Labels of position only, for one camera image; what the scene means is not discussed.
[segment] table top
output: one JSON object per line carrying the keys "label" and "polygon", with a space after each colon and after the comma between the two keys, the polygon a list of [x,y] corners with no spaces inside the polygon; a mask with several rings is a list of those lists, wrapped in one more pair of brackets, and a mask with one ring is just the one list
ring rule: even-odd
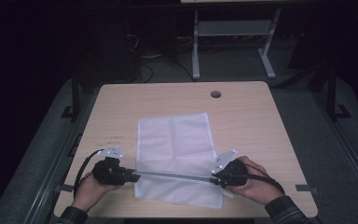
{"label": "table top", "polygon": [[[212,91],[220,91],[213,98]],[[73,186],[83,161],[95,150],[120,146],[120,166],[135,168],[138,119],[208,113],[216,153],[232,149],[262,164],[281,183],[307,217],[317,208],[309,191],[297,191],[307,182],[284,129],[278,109],[264,82],[196,82],[104,85],[89,117],[65,184]],[[84,172],[97,161],[94,156]],[[73,200],[62,191],[55,207],[60,216]],[[166,203],[134,197],[133,184],[109,192],[89,211],[91,217],[268,217],[263,205],[225,196],[222,209]]]}

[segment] metal frame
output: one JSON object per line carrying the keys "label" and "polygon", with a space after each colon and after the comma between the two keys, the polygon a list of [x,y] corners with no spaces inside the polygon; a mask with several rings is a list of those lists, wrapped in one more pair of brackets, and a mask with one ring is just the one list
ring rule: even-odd
{"label": "metal frame", "polygon": [[267,21],[199,21],[199,12],[196,10],[194,13],[194,45],[192,54],[193,78],[200,79],[199,36],[265,35],[267,37],[266,43],[258,52],[268,78],[274,79],[275,73],[269,62],[268,52],[280,14],[281,9],[277,8],[272,20]]}

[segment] metal bracket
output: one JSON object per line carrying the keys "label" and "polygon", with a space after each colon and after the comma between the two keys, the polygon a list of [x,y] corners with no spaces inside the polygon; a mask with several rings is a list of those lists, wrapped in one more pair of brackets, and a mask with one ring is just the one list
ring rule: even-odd
{"label": "metal bracket", "polygon": [[97,155],[105,156],[105,157],[109,157],[109,158],[116,158],[119,160],[121,160],[121,158],[123,158],[123,154],[121,154],[121,151],[118,148],[118,146],[109,147],[108,149],[105,149],[105,150],[100,150],[99,152],[97,152]]}
{"label": "metal bracket", "polygon": [[231,160],[237,153],[237,149],[232,149],[229,152],[216,156],[216,158],[214,159],[214,167],[212,169],[212,174],[217,174],[223,169],[225,169],[228,163],[231,162]]}

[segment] white cloth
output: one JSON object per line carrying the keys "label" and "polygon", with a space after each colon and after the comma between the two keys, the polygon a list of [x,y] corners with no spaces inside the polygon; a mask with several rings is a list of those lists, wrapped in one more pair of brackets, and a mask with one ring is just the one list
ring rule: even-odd
{"label": "white cloth", "polygon": [[[206,113],[138,121],[138,171],[211,176],[215,156]],[[159,176],[141,176],[135,197],[212,208],[223,205],[223,189],[218,186]]]}

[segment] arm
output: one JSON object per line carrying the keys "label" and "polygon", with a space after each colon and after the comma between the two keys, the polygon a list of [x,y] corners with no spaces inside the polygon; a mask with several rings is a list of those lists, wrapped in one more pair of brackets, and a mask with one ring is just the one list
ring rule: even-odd
{"label": "arm", "polygon": [[[249,160],[248,157],[239,157],[237,160],[240,160],[247,165],[249,174],[262,176],[267,175],[267,171],[263,166]],[[289,196],[285,196],[278,189],[267,182],[248,179],[246,184],[243,186],[227,186],[226,189],[235,194],[249,198],[256,203],[265,205],[271,219],[276,224],[311,223],[293,203]]]}
{"label": "arm", "polygon": [[86,174],[77,190],[71,206],[66,207],[57,223],[80,224],[86,222],[88,211],[109,191],[120,186],[102,185],[92,175]]}

